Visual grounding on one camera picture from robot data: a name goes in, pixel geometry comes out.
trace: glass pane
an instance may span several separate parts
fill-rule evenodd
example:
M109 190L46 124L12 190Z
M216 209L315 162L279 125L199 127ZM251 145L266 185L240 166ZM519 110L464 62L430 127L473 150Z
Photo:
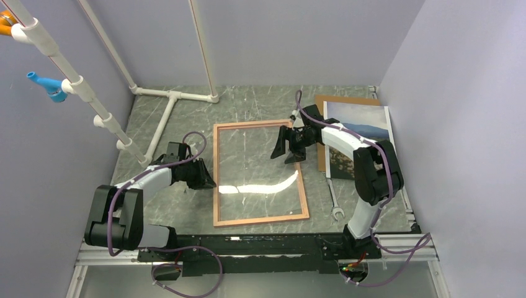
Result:
M301 214L295 165L270 159L278 129L220 130L220 220Z

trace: orange nozzle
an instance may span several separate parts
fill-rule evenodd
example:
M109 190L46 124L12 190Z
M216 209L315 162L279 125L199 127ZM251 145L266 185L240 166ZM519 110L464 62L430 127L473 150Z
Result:
M9 11L0 12L0 34L11 36L11 26L17 21Z

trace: wooden picture frame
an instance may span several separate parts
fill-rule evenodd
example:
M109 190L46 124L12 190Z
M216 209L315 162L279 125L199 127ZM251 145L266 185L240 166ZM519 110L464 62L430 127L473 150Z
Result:
M280 127L286 125L292 126L290 120L262 120L252 122L234 122L234 123L222 123L214 124L213 131L213 179L217 183L217 187L214 188L213 193L213 226L214 227L227 227L233 225L248 225L248 224L264 224L268 222L282 222L286 220L300 220L308 219L309 209L307 206L307 199L305 194L305 187L303 185L303 176L301 175L301 168L299 163L295 163L294 167L298 171L298 190L300 193L300 205L301 213L293 215L279 215L271 217L256 217L253 219L235 219L235 220L220 220L220 198L219 198L219 133L222 130L231 129L254 129L261 127Z
M362 98L362 97L344 97L344 96L331 96L331 95L315 95L314 103L318 107L319 113L323 116L323 102L343 102L344 104L364 104L366 106L381 106L378 99L373 98ZM320 144L316 144L318 151L318 171L326 172L325 165L325 147Z

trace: blue nozzle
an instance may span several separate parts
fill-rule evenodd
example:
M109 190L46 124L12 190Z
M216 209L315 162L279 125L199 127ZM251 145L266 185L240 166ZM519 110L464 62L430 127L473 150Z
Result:
M34 71L28 73L27 78L44 87L54 102L63 102L68 97L68 94L62 90L62 82L57 79L41 78Z

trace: lavender wall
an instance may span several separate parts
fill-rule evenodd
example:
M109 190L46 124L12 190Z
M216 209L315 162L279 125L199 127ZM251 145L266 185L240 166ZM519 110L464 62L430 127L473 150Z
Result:
M427 0L380 86L452 297L526 292L526 3Z
M195 0L218 84L378 85L424 0ZM188 0L90 3L140 85L206 84Z
M23 3L125 126L132 96L76 2ZM63 79L48 58L0 38L0 297L64 297L117 139L93 126L93 110L77 96L55 104L25 78Z

